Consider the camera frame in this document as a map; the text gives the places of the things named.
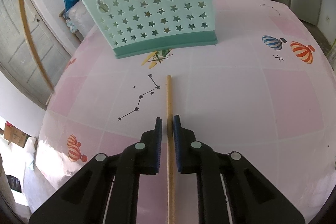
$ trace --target metal rivet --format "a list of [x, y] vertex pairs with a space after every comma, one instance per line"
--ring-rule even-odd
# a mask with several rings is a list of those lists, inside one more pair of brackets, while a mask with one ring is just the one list
[[233, 152], [232, 154], [231, 154], [231, 158], [233, 159], [233, 160], [240, 160], [241, 159], [241, 154], [239, 154], [238, 152]]
[[136, 143], [135, 148], [138, 150], [144, 149], [146, 145], [144, 143]]
[[96, 161], [103, 161], [104, 159], [106, 159], [106, 156], [104, 154], [98, 154], [96, 155]]
[[192, 142], [191, 147], [193, 148], [201, 148], [202, 144], [200, 142]]

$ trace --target white door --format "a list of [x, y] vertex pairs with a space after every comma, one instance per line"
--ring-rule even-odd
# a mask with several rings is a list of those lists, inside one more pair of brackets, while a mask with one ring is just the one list
[[[70, 55], [44, 24], [31, 1], [24, 1], [37, 53], [50, 80], [56, 85]], [[18, 0], [0, 0], [0, 70], [29, 99], [46, 108], [51, 92], [25, 41]]]

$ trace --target orange striped hot air balloon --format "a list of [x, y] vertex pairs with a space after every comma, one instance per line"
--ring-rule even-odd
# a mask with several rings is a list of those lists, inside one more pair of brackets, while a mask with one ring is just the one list
[[70, 161], [73, 162], [79, 159], [81, 159], [82, 162], [87, 162], [87, 156], [81, 154], [81, 151], [79, 150], [79, 147], [76, 144], [73, 144], [69, 147], [68, 157]]
[[295, 53], [295, 55], [298, 58], [300, 58], [303, 62], [306, 62], [308, 64], [313, 63], [313, 54], [311, 53], [315, 51], [313, 46], [311, 45], [305, 46], [299, 42], [292, 41], [291, 49]]
[[73, 144], [76, 144], [78, 147], [81, 147], [81, 143], [77, 142], [77, 139], [75, 137], [75, 135], [70, 135], [68, 138], [68, 147], [72, 146]]

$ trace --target wooden chopstick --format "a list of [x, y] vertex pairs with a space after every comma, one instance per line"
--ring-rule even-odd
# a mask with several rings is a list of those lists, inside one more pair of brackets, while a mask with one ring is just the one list
[[167, 176], [168, 224], [175, 224], [175, 148], [173, 139], [173, 108], [171, 76], [167, 76]]

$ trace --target wooden stick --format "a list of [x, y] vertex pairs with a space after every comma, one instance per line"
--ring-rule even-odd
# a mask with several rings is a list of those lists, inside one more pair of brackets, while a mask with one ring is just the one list
[[175, 148], [173, 139], [173, 109], [171, 76], [167, 76], [167, 173], [168, 173], [168, 224], [175, 224]]
[[27, 21], [27, 15], [26, 15], [26, 10], [25, 10], [25, 3], [24, 0], [19, 0], [19, 8], [20, 8], [20, 15], [21, 15], [21, 20], [22, 20], [22, 24], [23, 24], [23, 29], [24, 29], [24, 34], [25, 34], [25, 38], [26, 38], [26, 42], [30, 51], [30, 54], [33, 58], [33, 60], [36, 63], [36, 66], [38, 67], [38, 69], [41, 72], [41, 75], [44, 79], [44, 81], [46, 82], [48, 88], [50, 88], [50, 90], [53, 92], [54, 91], [54, 86], [52, 84], [52, 82], [50, 81], [47, 72], [45, 71], [42, 62], [40, 60], [39, 55], [37, 54], [37, 50], [35, 48], [33, 39], [32, 39], [32, 35], [30, 33], [29, 30], [29, 25], [28, 25], [28, 21]]

